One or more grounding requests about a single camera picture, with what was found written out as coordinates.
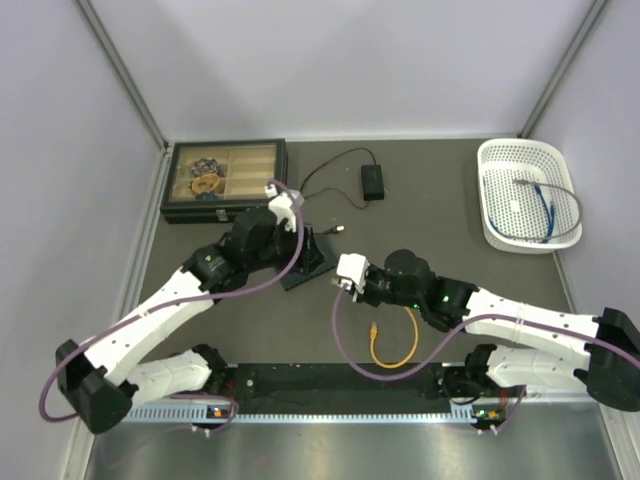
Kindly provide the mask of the black power adapter with cord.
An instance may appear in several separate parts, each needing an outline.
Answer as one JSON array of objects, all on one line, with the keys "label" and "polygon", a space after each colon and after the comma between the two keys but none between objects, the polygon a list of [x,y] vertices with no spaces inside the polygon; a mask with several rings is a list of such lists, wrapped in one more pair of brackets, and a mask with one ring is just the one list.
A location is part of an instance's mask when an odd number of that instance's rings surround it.
[{"label": "black power adapter with cord", "polygon": [[322,169],[329,166],[331,163],[355,152],[365,152],[371,158],[370,164],[363,164],[360,167],[360,186],[363,204],[356,204],[344,191],[336,188],[336,187],[326,187],[312,194],[304,194],[306,199],[311,199],[313,197],[319,196],[326,192],[337,192],[342,195],[349,203],[358,210],[366,210],[371,202],[374,201],[382,201],[386,196],[386,189],[384,185],[384,177],[381,165],[378,163],[378,160],[375,154],[368,148],[365,147],[355,147],[344,152],[335,155],[334,157],[326,160],[319,166],[317,166],[314,170],[312,170],[302,181],[300,186],[300,192],[303,192],[307,183],[311,180],[311,178],[319,173]]}]

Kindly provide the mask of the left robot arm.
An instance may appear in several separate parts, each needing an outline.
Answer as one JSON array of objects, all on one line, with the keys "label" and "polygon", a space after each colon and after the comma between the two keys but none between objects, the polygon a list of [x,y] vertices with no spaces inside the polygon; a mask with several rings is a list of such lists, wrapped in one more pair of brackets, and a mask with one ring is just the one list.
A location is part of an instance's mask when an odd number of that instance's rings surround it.
[{"label": "left robot arm", "polygon": [[227,363],[198,344],[148,362],[146,356],[193,317],[223,299],[257,293],[279,282],[295,288],[337,264],[326,240],[290,207],[269,205],[238,215],[230,231],[195,250],[146,301],[110,329],[55,351],[56,385],[93,434],[120,424],[139,406],[186,391],[216,396]]}]

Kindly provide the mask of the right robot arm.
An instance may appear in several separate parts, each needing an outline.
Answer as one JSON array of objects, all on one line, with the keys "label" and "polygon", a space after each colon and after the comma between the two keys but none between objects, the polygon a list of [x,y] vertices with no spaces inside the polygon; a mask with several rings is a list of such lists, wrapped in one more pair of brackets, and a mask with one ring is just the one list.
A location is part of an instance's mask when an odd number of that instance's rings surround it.
[{"label": "right robot arm", "polygon": [[439,276],[407,249],[381,267],[343,254],[337,275],[355,302],[409,307],[438,331],[502,340],[467,356],[467,384],[478,395],[499,387],[575,390],[619,411],[639,410],[639,330],[620,310],[571,314],[510,300]]}]

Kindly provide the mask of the black network switch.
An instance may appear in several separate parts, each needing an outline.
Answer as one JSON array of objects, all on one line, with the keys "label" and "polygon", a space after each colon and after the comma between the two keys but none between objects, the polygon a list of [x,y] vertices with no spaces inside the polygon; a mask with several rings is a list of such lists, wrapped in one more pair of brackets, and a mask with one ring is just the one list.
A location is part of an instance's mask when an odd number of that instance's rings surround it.
[{"label": "black network switch", "polygon": [[280,280],[285,291],[290,291],[331,270],[338,264],[338,257],[325,235],[312,234],[294,267]]}]

